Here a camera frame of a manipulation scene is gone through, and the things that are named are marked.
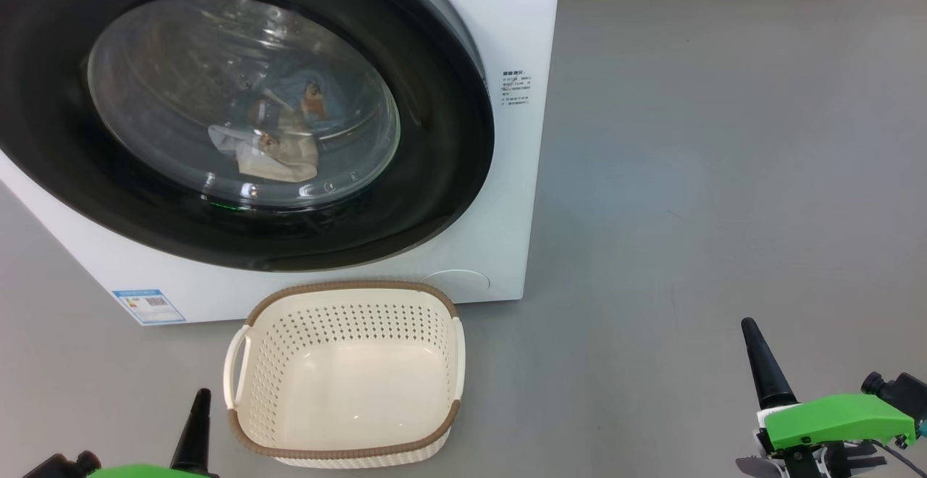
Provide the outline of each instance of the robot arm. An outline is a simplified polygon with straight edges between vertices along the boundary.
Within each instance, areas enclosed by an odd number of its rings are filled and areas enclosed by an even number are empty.
[[[907,373],[891,382],[872,373],[864,395],[801,404],[754,319],[742,320],[741,327],[760,406],[759,456],[738,458],[742,472],[756,478],[849,478],[886,464],[872,456],[878,445],[927,477],[883,444],[894,439],[904,449],[927,434],[927,385]]]
[[[100,461],[90,451],[83,451],[77,461],[55,455],[29,471],[23,478],[219,478],[206,470],[209,461],[209,403],[211,393],[196,393],[190,416],[177,442],[171,468],[154,465],[124,465],[100,469]]]

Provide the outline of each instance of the laundry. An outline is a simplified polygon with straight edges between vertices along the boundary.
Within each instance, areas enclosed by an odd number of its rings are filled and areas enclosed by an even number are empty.
[[[316,177],[319,152],[312,135],[245,132],[209,126],[209,138],[223,154],[234,156],[238,171],[276,181],[298,183]]]
[[[334,76],[327,63],[303,63],[297,71],[268,82],[261,94],[289,109],[291,114],[296,115],[298,109],[302,121],[313,128],[341,125],[347,103]]]

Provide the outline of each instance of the blue sticker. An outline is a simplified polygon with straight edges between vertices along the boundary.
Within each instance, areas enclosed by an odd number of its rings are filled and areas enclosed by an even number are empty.
[[[160,290],[113,291],[113,295],[142,324],[186,322]]]

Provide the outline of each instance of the glass door window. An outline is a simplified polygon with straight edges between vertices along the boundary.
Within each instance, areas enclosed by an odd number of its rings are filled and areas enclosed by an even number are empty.
[[[246,206],[328,204],[366,187],[400,141],[390,89],[360,52],[255,0],[156,0],[90,52],[100,117],[142,162]]]

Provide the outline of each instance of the white washing machine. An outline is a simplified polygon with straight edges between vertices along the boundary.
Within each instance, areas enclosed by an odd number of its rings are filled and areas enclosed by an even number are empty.
[[[141,324],[519,299],[556,1],[0,0],[0,179]]]

